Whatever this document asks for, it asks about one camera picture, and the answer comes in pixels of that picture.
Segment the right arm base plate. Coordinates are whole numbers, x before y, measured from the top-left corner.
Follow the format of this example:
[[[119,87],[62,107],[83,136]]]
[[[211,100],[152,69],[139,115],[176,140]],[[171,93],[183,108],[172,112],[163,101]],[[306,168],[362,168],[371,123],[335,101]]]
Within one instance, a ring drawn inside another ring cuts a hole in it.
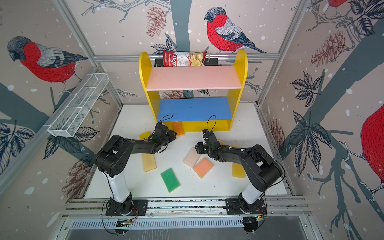
[[[228,215],[266,215],[266,205],[263,199],[257,199],[253,204],[248,204],[243,199],[226,199],[223,209]]]

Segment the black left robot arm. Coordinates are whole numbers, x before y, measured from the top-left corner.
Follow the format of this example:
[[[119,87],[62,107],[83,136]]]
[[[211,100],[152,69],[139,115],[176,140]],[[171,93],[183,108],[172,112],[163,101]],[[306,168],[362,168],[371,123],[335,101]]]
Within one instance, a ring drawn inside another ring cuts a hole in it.
[[[156,154],[167,148],[177,138],[177,133],[158,122],[149,138],[132,140],[114,135],[99,151],[96,166],[107,180],[112,193],[112,204],[127,214],[133,208],[132,194],[123,173],[132,154]]]

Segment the orange scrub sponge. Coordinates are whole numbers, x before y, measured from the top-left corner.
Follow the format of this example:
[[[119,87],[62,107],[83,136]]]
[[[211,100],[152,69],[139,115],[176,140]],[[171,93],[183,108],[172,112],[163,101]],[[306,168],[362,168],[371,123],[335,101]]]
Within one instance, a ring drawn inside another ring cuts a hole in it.
[[[172,128],[173,128],[173,131],[176,132],[177,137],[185,135],[185,131],[184,131],[183,123],[182,122],[174,122],[174,123],[172,123]]]

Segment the green scrub sponge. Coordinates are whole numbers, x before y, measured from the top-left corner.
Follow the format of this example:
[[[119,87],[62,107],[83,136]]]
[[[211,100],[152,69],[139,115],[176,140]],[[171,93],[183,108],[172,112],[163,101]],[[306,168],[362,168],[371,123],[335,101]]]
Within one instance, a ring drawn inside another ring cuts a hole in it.
[[[161,177],[169,193],[173,192],[181,186],[172,168],[169,168],[166,171],[162,172]]]

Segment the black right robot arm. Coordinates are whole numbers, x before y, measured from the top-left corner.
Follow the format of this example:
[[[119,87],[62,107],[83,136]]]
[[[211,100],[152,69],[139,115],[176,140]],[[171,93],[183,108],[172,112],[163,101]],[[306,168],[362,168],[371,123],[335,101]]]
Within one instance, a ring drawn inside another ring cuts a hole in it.
[[[195,145],[200,155],[208,155],[221,163],[235,163],[241,165],[250,184],[239,195],[238,209],[250,213],[257,208],[265,192],[283,178],[283,167],[272,158],[261,145],[251,148],[236,148],[221,145],[213,131],[202,131],[203,141]]]

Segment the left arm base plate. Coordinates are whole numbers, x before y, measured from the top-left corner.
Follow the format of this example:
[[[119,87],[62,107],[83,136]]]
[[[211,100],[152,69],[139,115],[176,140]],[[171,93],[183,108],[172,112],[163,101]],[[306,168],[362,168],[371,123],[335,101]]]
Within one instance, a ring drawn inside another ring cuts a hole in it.
[[[145,216],[148,203],[148,200],[125,200],[123,203],[118,203],[110,198],[106,207],[106,216]]]

